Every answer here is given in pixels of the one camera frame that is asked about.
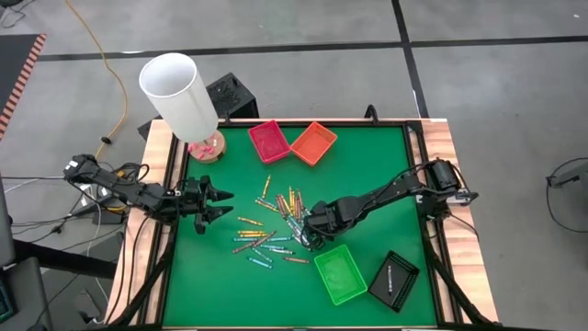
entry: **yellow cable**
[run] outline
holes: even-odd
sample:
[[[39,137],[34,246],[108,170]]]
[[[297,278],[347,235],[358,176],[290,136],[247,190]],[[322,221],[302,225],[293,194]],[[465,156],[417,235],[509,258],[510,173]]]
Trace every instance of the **yellow cable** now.
[[[104,51],[102,50],[102,46],[100,46],[100,43],[98,42],[98,40],[94,36],[94,33],[92,33],[92,30],[90,29],[90,27],[88,27],[87,23],[85,23],[85,21],[82,18],[82,16],[80,16],[80,14],[75,10],[75,8],[72,6],[72,4],[70,4],[70,1],[69,0],[65,0],[65,4],[77,16],[77,19],[80,20],[80,22],[84,25],[85,30],[88,31],[88,33],[90,34],[90,37],[92,37],[92,40],[94,41],[94,44],[98,47],[98,50],[100,51],[100,56],[102,56],[102,61],[104,62],[104,66],[117,79],[117,81],[119,82],[119,85],[120,85],[120,89],[122,90],[122,94],[124,95],[124,110],[123,110],[123,113],[122,113],[122,117],[120,118],[120,120],[117,123],[117,125],[107,135],[107,137],[110,138],[114,133],[116,133],[116,131],[119,129],[120,125],[127,118],[127,112],[129,111],[129,96],[127,96],[127,90],[125,89],[125,86],[122,84],[122,80],[120,80],[120,77],[117,75],[117,73],[115,73],[114,70],[112,70],[112,68],[110,68],[110,66],[108,65],[107,57],[104,54]],[[102,153],[102,149],[104,148],[105,145],[106,144],[104,142],[102,142],[100,144],[100,146],[98,147],[98,150],[96,151],[96,160],[98,159],[98,157]]]

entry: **wooden base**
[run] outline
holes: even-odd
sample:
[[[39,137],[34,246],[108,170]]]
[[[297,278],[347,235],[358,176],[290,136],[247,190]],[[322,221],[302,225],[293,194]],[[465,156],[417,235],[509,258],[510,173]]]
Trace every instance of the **wooden base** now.
[[[227,142],[220,131],[215,131],[204,142],[190,143],[187,148],[198,162],[209,164],[217,162],[227,151]]]

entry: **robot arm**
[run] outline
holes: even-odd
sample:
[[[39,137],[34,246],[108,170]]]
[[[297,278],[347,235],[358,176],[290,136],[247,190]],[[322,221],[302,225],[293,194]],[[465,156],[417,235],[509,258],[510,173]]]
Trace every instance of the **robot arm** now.
[[[423,170],[431,185],[421,183],[417,173]],[[319,201],[304,219],[303,234],[311,249],[321,249],[324,240],[356,226],[371,211],[384,207],[408,196],[422,196],[434,204],[443,203],[454,196],[461,184],[456,168],[449,161],[435,160],[408,169],[393,178],[388,184],[359,197],[343,197],[330,203]],[[470,192],[469,202],[478,196]]]
[[[220,201],[233,197],[232,193],[215,189],[208,176],[182,181],[183,189],[166,189],[157,183],[120,178],[100,167],[96,159],[88,154],[74,156],[63,173],[68,183],[97,184],[110,190],[123,203],[131,203],[150,218],[164,224],[175,222],[178,216],[195,214],[198,234],[204,234],[205,223],[211,223],[232,210],[232,207],[207,205],[207,200]]]

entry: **green bin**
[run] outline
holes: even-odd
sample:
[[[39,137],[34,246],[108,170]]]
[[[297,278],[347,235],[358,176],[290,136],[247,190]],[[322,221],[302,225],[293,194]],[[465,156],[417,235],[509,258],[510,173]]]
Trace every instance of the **green bin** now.
[[[340,245],[315,257],[314,263],[334,305],[346,302],[368,290],[346,245]]]

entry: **green table surface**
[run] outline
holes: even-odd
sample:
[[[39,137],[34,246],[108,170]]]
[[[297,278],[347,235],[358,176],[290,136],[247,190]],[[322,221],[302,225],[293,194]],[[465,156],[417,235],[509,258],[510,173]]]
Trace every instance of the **green table surface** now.
[[[289,143],[303,128],[282,128]],[[310,264],[274,258],[273,269],[260,267],[247,257],[250,250],[233,254],[243,245],[233,242],[238,230],[277,230],[290,234],[278,213],[254,203],[261,196],[267,175],[272,176],[268,199],[288,196],[288,186],[299,188],[307,208],[347,195],[361,195],[387,183],[409,166],[402,130],[397,127],[331,128],[338,140],[321,161],[311,167],[290,154],[263,164],[246,128],[221,129],[227,153],[214,164],[190,158],[187,177],[208,174],[213,185],[235,197],[218,202],[234,210],[196,234],[193,217],[181,220],[164,313],[166,326],[392,326],[434,325],[432,291],[426,272],[421,231],[412,198],[373,211],[351,231],[309,252],[295,241],[285,244],[295,257]],[[237,221],[237,216],[258,220],[263,227]],[[393,312],[369,292],[335,306],[314,265],[314,257],[346,244],[369,286],[389,250],[421,270],[400,313]]]

